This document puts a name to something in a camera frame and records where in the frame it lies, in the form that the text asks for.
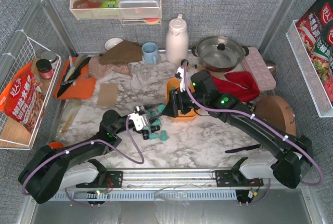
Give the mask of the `orange storage basket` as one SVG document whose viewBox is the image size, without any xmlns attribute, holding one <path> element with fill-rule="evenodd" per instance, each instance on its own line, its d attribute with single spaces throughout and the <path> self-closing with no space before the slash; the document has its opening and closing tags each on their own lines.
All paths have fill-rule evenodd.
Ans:
<svg viewBox="0 0 333 224">
<path fill-rule="evenodd" d="M 180 81 L 175 77 L 170 78 L 166 83 L 167 101 L 169 101 L 169 91 L 172 86 L 174 86 L 175 89 L 178 89 L 180 87 Z M 169 117 L 169 119 L 174 122 L 189 122 L 193 121 L 197 116 L 198 114 L 193 109 L 191 109 L 191 111 L 188 112 L 187 114 L 182 114 L 181 111 L 178 110 L 178 117 Z"/>
</svg>

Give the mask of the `tan felt coaster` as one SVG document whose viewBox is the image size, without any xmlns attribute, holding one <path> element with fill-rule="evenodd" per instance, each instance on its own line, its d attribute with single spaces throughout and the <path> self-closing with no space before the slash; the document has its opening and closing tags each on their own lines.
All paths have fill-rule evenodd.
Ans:
<svg viewBox="0 0 333 224">
<path fill-rule="evenodd" d="M 100 85 L 100 90 L 97 99 L 99 107 L 115 107 L 118 95 L 117 83 L 103 83 Z"/>
</svg>

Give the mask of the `red cloth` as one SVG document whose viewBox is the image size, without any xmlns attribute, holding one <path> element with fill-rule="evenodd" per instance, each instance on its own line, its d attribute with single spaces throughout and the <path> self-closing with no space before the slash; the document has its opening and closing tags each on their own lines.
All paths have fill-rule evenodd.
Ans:
<svg viewBox="0 0 333 224">
<path fill-rule="evenodd" d="M 209 73 L 220 93 L 229 93 L 242 102 L 250 102 L 260 95 L 260 90 L 250 72 L 226 73 L 224 80 L 214 77 L 212 72 Z"/>
</svg>

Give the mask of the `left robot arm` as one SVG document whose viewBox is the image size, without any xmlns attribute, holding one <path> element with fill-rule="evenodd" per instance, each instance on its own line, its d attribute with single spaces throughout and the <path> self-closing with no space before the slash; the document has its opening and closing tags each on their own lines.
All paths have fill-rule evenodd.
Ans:
<svg viewBox="0 0 333 224">
<path fill-rule="evenodd" d="M 42 146 L 18 177 L 22 195 L 32 196 L 39 204 L 47 202 L 60 189 L 69 169 L 109 151 L 116 151 L 133 163 L 144 164 L 141 150 L 137 151 L 140 160 L 135 160 L 117 148 L 121 142 L 118 134 L 126 131 L 130 136 L 131 127 L 140 131 L 152 123 L 145 113 L 121 116 L 115 110 L 108 110 L 102 116 L 99 131 L 89 139 L 58 149 Z"/>
</svg>

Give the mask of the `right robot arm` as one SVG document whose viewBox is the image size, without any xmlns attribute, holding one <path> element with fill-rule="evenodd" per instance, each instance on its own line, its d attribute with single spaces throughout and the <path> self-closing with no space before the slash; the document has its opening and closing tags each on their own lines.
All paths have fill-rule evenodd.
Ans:
<svg viewBox="0 0 333 224">
<path fill-rule="evenodd" d="M 178 68 L 175 77 L 180 85 L 169 92 L 162 115 L 176 118 L 193 109 L 205 109 L 211 117 L 242 130 L 265 147 L 276 159 L 270 169 L 277 181 L 291 189 L 299 185 L 314 162 L 308 137 L 288 135 L 252 113 L 237 97 L 220 93 L 208 71 L 189 77 Z"/>
</svg>

